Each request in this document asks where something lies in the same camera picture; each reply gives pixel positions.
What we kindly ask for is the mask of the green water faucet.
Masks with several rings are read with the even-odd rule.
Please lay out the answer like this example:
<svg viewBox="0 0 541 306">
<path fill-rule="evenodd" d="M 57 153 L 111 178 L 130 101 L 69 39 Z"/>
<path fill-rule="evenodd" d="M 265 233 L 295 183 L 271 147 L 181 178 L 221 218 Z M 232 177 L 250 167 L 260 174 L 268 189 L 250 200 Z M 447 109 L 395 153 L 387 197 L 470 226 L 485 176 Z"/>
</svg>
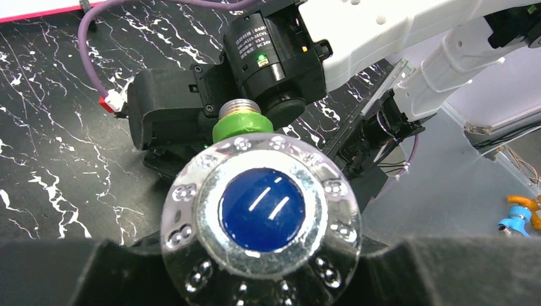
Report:
<svg viewBox="0 0 541 306">
<path fill-rule="evenodd" d="M 177 174 L 160 238 L 189 305 L 335 305 L 359 262 L 361 231 L 341 170 L 275 133 L 254 101 L 233 99 L 213 144 Z"/>
</svg>

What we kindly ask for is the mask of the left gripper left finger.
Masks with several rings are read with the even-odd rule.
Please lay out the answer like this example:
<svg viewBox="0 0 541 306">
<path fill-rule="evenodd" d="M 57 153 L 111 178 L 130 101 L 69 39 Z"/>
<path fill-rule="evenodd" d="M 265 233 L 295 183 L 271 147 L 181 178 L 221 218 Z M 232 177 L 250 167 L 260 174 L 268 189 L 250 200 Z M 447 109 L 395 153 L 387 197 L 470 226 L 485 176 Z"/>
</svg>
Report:
<svg viewBox="0 0 541 306">
<path fill-rule="evenodd" d="M 1 305 L 181 305 L 157 238 L 1 241 Z"/>
</svg>

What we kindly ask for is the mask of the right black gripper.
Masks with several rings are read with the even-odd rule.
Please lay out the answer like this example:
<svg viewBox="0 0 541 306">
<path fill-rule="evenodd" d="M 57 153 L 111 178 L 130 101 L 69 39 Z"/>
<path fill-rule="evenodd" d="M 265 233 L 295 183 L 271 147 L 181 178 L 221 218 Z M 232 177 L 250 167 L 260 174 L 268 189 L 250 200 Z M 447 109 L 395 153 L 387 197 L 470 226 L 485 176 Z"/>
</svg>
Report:
<svg viewBox="0 0 541 306">
<path fill-rule="evenodd" d="M 127 90 L 128 122 L 145 167 L 174 178 L 212 144 L 219 109 L 238 94 L 226 64 L 194 64 L 187 70 L 147 69 Z"/>
</svg>

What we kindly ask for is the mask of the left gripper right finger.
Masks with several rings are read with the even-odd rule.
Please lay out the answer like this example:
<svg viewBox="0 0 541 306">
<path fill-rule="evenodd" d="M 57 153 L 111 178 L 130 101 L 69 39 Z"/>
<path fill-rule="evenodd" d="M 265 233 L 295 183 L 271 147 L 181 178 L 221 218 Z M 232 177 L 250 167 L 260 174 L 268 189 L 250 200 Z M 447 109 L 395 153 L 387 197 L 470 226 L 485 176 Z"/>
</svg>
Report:
<svg viewBox="0 0 541 306">
<path fill-rule="evenodd" d="M 540 239 L 406 238 L 363 254 L 338 305 L 540 305 Z"/>
</svg>

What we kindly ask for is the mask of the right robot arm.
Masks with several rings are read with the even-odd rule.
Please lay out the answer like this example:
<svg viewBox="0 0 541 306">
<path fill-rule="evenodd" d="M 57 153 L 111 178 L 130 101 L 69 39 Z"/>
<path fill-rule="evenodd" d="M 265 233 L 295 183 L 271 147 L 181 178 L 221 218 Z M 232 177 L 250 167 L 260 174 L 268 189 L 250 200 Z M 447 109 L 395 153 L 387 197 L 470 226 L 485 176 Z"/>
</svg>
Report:
<svg viewBox="0 0 541 306">
<path fill-rule="evenodd" d="M 438 54 L 384 94 L 378 111 L 332 150 L 358 177 L 391 140 L 422 130 L 443 100 L 495 60 L 540 41 L 539 1 L 269 1 L 236 18 L 219 64 L 148 69 L 128 87 L 128 120 L 139 150 L 187 160 L 216 132 L 227 101 L 254 101 L 283 128 L 305 108 L 390 54 L 447 32 Z"/>
</svg>

